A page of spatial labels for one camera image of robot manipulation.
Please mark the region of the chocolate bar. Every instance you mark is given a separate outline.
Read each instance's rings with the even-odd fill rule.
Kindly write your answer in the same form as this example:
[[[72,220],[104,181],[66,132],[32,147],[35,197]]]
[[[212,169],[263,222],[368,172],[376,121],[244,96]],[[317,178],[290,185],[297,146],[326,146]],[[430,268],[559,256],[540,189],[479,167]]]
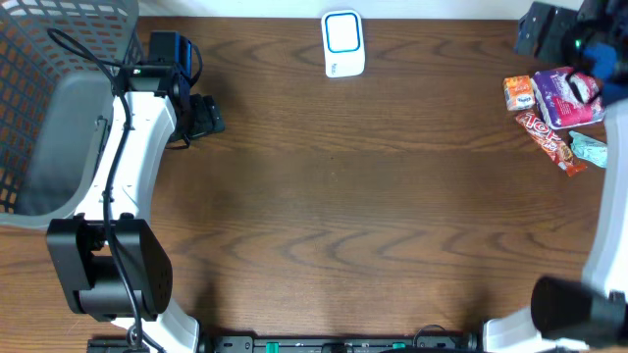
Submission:
[[[571,148],[556,134],[534,111],[524,111],[515,117],[528,133],[528,135],[540,146],[551,160],[570,177],[573,177],[587,169],[580,162]]]

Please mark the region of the teal flushable wipes pack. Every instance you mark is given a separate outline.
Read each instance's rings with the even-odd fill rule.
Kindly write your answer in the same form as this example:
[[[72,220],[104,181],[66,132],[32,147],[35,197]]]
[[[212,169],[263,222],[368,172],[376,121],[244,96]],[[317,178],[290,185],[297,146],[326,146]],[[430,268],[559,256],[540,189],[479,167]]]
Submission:
[[[605,143],[593,139],[585,134],[571,130],[570,147],[575,156],[605,169],[607,165],[607,146]]]

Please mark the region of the orange Kleenex tissue pack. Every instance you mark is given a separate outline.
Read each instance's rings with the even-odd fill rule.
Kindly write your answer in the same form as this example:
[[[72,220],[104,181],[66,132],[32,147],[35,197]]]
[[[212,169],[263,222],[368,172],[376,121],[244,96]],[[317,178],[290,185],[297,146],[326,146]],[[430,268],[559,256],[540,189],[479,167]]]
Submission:
[[[503,80],[506,109],[521,111],[535,105],[532,81],[528,76],[512,76]]]

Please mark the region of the purple sanitary pad pack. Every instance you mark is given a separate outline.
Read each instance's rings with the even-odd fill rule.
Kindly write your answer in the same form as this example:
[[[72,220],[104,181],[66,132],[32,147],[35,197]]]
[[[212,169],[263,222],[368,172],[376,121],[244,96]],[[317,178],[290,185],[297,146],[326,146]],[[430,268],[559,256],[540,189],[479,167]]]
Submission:
[[[532,83],[537,106],[552,129],[595,124],[605,111],[600,88],[590,76],[562,67],[534,73]]]

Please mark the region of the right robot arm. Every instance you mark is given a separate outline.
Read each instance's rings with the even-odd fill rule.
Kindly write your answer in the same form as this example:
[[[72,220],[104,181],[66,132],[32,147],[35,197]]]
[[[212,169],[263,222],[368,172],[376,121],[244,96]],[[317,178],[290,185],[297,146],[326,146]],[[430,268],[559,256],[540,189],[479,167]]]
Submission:
[[[601,204],[579,190],[548,212],[546,227],[592,247],[579,278],[542,276],[530,303],[485,322],[464,348],[483,352],[585,352],[627,344],[627,4],[584,1],[576,10],[532,2],[514,50],[545,63],[531,93],[503,87],[515,121],[573,177],[585,163],[570,131],[600,127],[608,148]]]

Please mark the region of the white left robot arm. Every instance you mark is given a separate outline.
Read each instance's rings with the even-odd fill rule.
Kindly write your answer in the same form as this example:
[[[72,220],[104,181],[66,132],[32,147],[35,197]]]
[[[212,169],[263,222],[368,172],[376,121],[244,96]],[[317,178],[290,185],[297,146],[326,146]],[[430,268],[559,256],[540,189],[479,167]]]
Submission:
[[[135,65],[114,78],[109,137],[72,217],[50,222],[46,241],[66,301],[76,314],[126,330],[91,351],[210,352],[201,324],[172,296],[171,261],[150,228],[153,187],[192,96],[179,64]]]

